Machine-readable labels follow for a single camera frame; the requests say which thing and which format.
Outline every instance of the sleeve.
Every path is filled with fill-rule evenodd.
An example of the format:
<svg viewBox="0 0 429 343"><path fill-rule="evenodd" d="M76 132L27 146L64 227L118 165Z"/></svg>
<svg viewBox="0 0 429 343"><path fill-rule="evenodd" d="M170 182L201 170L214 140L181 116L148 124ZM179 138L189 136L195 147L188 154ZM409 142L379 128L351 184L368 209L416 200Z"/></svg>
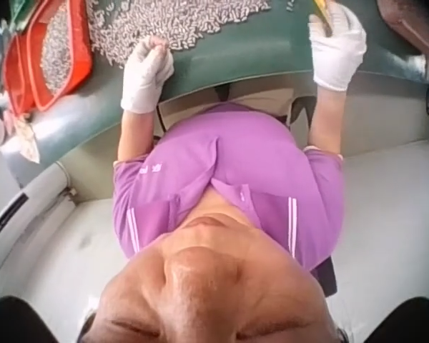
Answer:
<svg viewBox="0 0 429 343"><path fill-rule="evenodd" d="M148 155L126 162L114 163L114 192L113 192L113 225L121 248L128 258L138 252L137 243L133 237L137 230L129 225L130 199L132 190L140 169Z"/></svg>
<svg viewBox="0 0 429 343"><path fill-rule="evenodd" d="M309 146L304 153L310 163L317 188L320 192L330 232L327 246L332 254L342 231L344 215L344 180L342 157Z"/></svg>

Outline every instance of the red basket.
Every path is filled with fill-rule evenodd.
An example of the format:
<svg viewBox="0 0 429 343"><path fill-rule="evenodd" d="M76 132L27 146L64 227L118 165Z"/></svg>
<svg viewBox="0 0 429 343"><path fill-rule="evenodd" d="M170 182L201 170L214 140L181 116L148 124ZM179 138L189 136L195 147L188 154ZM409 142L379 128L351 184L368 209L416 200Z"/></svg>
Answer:
<svg viewBox="0 0 429 343"><path fill-rule="evenodd" d="M40 32L46 33L50 18L54 16L63 1L67 1L71 66L62 88L52 94L46 86L40 67L44 40L44 34L41 35ZM40 111L46 111L62 96L68 94L85 80L92 70L85 0L44 0L31 20L26 43L29 54L30 82L36 107Z"/></svg>
<svg viewBox="0 0 429 343"><path fill-rule="evenodd" d="M15 116L28 112L35 102L32 94L26 53L26 35L10 42L4 63L4 83Z"/></svg>

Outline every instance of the yellow object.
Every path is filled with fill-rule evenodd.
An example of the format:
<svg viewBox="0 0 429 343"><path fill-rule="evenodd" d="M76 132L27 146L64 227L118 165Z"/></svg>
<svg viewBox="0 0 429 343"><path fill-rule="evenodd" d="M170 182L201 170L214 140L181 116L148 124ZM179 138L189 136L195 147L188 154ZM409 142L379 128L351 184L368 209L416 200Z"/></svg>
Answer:
<svg viewBox="0 0 429 343"><path fill-rule="evenodd" d="M313 0L318 9L318 16L324 21L328 34L332 34L332 21L329 11L327 10L327 2L332 0Z"/></svg>

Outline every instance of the green table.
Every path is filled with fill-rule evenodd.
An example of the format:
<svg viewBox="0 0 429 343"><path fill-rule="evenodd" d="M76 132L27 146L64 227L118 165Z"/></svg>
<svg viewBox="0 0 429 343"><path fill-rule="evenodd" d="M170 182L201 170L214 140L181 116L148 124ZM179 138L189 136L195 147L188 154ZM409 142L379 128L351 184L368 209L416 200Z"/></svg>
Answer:
<svg viewBox="0 0 429 343"><path fill-rule="evenodd" d="M296 0L286 11L286 0L273 0L272 10L255 14L244 24L230 24L218 34L201 39L196 48L174 54L174 76L167 82L162 101L205 87L272 74L311 73L307 18L311 0ZM376 0L344 0L368 33L368 52L360 72L425 81L424 57L381 19ZM89 80L47 113L36 116L33 126L41 165L32 166L19 156L16 145L2 151L11 169L26 184L42 169L68 151L117 125L122 70L95 56Z"/></svg>

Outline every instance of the nose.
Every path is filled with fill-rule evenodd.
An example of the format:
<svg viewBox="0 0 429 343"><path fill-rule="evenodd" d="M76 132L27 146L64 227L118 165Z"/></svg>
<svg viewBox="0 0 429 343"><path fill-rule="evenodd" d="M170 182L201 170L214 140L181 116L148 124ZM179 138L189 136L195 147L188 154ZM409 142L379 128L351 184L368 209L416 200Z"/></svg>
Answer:
<svg viewBox="0 0 429 343"><path fill-rule="evenodd" d="M184 249L164 266L164 319L171 342L234 342L238 262L204 247Z"/></svg>

